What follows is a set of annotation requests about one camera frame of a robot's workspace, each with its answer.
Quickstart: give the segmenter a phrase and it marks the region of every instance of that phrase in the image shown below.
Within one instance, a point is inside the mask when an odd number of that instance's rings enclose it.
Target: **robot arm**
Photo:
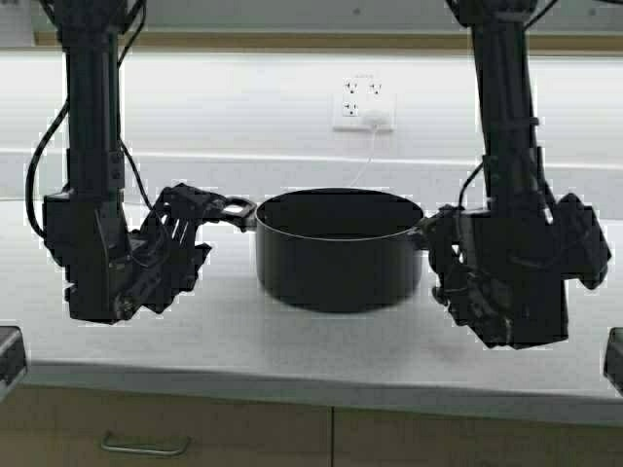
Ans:
[[[488,347],[563,341],[564,281],[579,278],[589,289],[598,287],[611,254],[593,209],[573,194],[556,201],[544,178],[526,44],[537,1],[447,3],[471,28],[487,206],[467,211],[461,193],[458,206],[444,206],[419,225],[440,280],[433,296]]]
[[[225,221],[244,229],[242,219],[254,205],[178,185],[164,189],[153,206],[145,197],[150,214],[140,230],[128,232],[124,157],[135,165],[121,139],[118,40],[139,12],[144,21],[146,0],[131,9],[128,0],[41,3],[65,52],[68,98],[56,123],[69,115],[70,147],[68,183],[44,197],[43,228],[34,216],[32,189],[46,138],[38,148],[26,184],[29,220],[72,284],[65,290],[71,317],[113,324],[131,319],[143,305],[160,313],[194,288],[210,251],[206,244],[195,246],[199,226]],[[140,178],[138,184],[144,195]],[[232,204],[244,209],[226,212]]]

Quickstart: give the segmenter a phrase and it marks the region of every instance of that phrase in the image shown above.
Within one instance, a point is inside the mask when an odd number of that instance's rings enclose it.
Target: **cabinet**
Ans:
[[[330,410],[282,404],[218,401],[23,386],[0,405],[3,463],[23,467],[154,465],[150,455],[109,452],[119,444],[177,449],[162,467],[328,467]]]
[[[165,458],[114,443],[174,449]],[[22,386],[0,404],[2,465],[19,467],[609,467],[623,428]]]
[[[335,467],[616,466],[623,428],[335,411]]]

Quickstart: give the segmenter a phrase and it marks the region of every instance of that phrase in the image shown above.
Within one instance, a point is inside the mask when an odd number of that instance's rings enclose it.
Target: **white countertop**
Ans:
[[[145,213],[128,206],[128,222]],[[1,202],[0,215],[0,326],[21,327],[26,383],[623,425],[623,398],[602,376],[609,329],[623,326],[615,261],[595,292],[568,284],[569,341],[488,350],[432,300],[426,259],[402,305],[320,314],[261,289],[253,233],[209,225],[200,239],[214,249],[192,294],[105,326],[69,318],[62,270],[22,202]],[[615,252],[623,222],[603,224]]]

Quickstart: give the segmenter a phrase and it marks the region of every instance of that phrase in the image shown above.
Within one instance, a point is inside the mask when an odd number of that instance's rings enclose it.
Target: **cooking pot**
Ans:
[[[394,305],[415,291],[422,210],[408,199],[358,189],[286,193],[228,221],[256,233],[264,289],[302,308],[351,313]]]

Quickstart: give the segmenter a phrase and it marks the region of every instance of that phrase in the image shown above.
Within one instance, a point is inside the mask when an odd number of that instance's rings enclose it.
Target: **white wall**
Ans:
[[[0,186],[21,193],[27,156],[63,100],[62,56],[3,53],[0,71]],[[134,54],[123,71],[125,139],[153,197],[171,179],[255,198],[345,185],[370,154],[370,135],[332,130],[332,99],[357,73],[375,74],[398,96],[397,130],[378,136],[361,186],[430,209],[454,201],[483,151],[469,57]],[[623,59],[535,57],[531,73],[555,192],[576,190],[623,217],[612,196],[623,168]],[[42,167],[45,190],[61,183],[63,145],[61,134]]]

